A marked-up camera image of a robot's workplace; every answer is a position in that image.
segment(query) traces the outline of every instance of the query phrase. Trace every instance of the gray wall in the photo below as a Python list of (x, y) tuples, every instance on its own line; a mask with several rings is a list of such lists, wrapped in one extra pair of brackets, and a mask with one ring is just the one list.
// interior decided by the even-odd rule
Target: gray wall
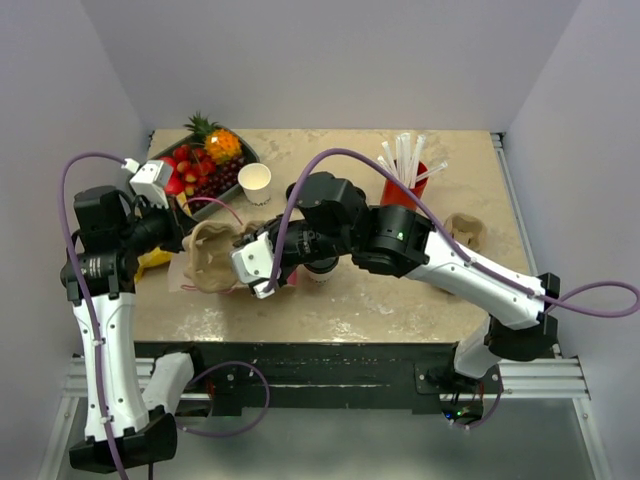
[(504, 131), (579, 0), (82, 0), (142, 119)]
[[(583, 0), (506, 137), (507, 157), (541, 270), (565, 289), (599, 279), (640, 285), (640, 3)], [(619, 308), (608, 291), (577, 299)], [(558, 311), (578, 353), (616, 480), (638, 478), (640, 315)]]
[[(88, 149), (136, 155), (144, 135), (77, 0), (10, 0), (0, 15), (0, 477), (35, 478), (79, 342), (59, 281), (55, 196)], [(110, 183), (98, 161), (68, 191)]]

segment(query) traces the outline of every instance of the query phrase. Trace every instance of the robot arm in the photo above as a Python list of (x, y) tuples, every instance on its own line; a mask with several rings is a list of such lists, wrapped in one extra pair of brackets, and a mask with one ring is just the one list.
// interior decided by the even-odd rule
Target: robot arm
[[(85, 440), (70, 449), (70, 461), (74, 468), (98, 473), (114, 470), (106, 442), (107, 421), (118, 439), (125, 468), (173, 458), (177, 448), (173, 414), (187, 383), (202, 368), (194, 349), (167, 352), (156, 359), (151, 381), (140, 393), (133, 342), (137, 259), (156, 247), (180, 251), (182, 239), (196, 222), (184, 214), (175, 198), (164, 194), (171, 167), (149, 161), (134, 170), (130, 184), (139, 200), (140, 216), (125, 212), (115, 187), (92, 188), (74, 199), (79, 223), (75, 235), (84, 247), (78, 257), (100, 324), (99, 359), (86, 301), (69, 261), (61, 272), (82, 336), (89, 404)], [(97, 361), (102, 362), (98, 370), (102, 378), (96, 378)], [(106, 419), (97, 408), (98, 385), (105, 391)]]
[[(431, 380), (454, 390), (468, 389), (501, 359), (530, 361), (556, 343), (557, 321), (542, 300), (528, 297), (467, 264), (451, 250), (425, 217), (397, 205), (369, 207), (351, 182), (327, 172), (309, 176), (297, 207), (305, 220), (291, 222), (280, 261), (279, 285), (299, 264), (351, 254), (358, 267), (443, 288), (488, 313), (484, 324), (453, 352), (446, 372)], [(231, 254), (238, 278), (259, 298), (276, 261), (279, 218), (243, 238)], [(536, 293), (557, 298), (559, 279), (508, 270), (463, 247), (474, 261)]]

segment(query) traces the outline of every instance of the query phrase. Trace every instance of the marble countertop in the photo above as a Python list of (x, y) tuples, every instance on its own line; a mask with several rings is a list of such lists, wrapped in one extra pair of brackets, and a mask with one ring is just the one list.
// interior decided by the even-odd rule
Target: marble countertop
[[(251, 206), (243, 195), (231, 202), (241, 218), (269, 219), (284, 209), (285, 188), (317, 153), (345, 147), (370, 158), (382, 153), (392, 130), (236, 130), (273, 172), (272, 201)], [(157, 130), (149, 158), (187, 135)], [(463, 212), (488, 228), (482, 254), (507, 268), (528, 273), (491, 137), (483, 131), (427, 131), (423, 159), (449, 167), (429, 179), (423, 201), (442, 220)], [(333, 157), (317, 170), (349, 178), (376, 204), (383, 178), (356, 160)], [(216, 219), (231, 221), (226, 211)], [(167, 269), (145, 273), (138, 284), (135, 339), (138, 341), (243, 342), (454, 342), (470, 334), (486, 313), (429, 285), (371, 275), (343, 257), (335, 275), (316, 286), (299, 270), (298, 286), (265, 300), (248, 292), (206, 295), (169, 293)]]

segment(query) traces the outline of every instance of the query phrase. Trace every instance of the cup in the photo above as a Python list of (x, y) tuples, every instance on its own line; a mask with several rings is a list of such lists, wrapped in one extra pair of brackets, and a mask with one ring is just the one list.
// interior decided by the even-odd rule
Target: cup
[(238, 183), (251, 204), (261, 206), (271, 200), (271, 170), (266, 165), (245, 165), (238, 173)]
[[(423, 174), (427, 171), (427, 166), (424, 163), (418, 164), (418, 175)], [(416, 183), (416, 186), (410, 188), (411, 192), (418, 198), (422, 197), (422, 193), (424, 192), (424, 187), (427, 186), (427, 181), (429, 178), (425, 178), (424, 180)], [(415, 211), (418, 206), (415, 204), (413, 200), (411, 200), (398, 186), (387, 180), (384, 182), (384, 189), (382, 190), (382, 197), (380, 198), (380, 205), (402, 205), (409, 210)]]

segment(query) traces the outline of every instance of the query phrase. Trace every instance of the paper cup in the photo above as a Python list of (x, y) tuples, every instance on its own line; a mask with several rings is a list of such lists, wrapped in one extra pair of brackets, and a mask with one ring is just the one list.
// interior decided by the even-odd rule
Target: paper cup
[(264, 205), (271, 200), (271, 170), (266, 165), (245, 165), (238, 173), (238, 183), (253, 205)]

